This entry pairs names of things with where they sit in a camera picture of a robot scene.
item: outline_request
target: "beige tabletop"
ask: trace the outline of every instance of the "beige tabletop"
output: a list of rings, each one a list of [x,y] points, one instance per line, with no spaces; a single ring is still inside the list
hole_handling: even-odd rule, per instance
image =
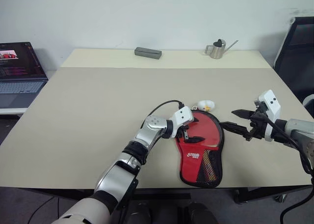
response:
[[[312,120],[274,70],[263,65],[60,68],[0,146],[0,186],[93,189],[145,116],[170,99],[190,107],[199,100],[213,100],[216,108],[212,113],[220,121],[249,126],[231,111],[254,110],[254,99],[272,89],[282,106],[282,119]],[[169,104],[156,114],[169,117],[176,109],[176,104]],[[223,179],[218,187],[311,183],[297,151],[276,142],[247,142],[225,132],[222,164]],[[189,187],[180,180],[179,167],[180,153],[174,140],[159,140],[138,176],[138,188]]]

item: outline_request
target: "gray floor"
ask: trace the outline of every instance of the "gray floor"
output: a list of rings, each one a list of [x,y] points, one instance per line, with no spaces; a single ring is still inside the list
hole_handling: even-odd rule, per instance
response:
[[[0,120],[0,143],[14,126],[15,120]],[[130,203],[128,214],[136,205],[145,202],[151,207],[153,217],[162,220],[162,224],[172,224],[171,213],[176,207],[185,207],[196,201],[205,204],[221,224],[278,224],[280,213],[288,206],[302,200],[311,190],[290,193],[284,203],[277,203],[272,198],[235,204],[230,190],[191,190],[191,200],[141,200]],[[0,188],[0,224],[26,224],[33,211],[50,196],[16,188]],[[69,209],[75,201],[60,199],[60,214]],[[114,212],[112,224],[117,223],[119,211]],[[31,224],[50,224],[57,217],[57,198],[43,206],[33,217]],[[286,224],[314,224],[314,199],[286,215]]]

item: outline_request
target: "black chair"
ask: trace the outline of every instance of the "black chair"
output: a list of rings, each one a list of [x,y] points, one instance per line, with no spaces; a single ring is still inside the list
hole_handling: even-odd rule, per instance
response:
[[[291,20],[273,68],[314,117],[314,17]]]

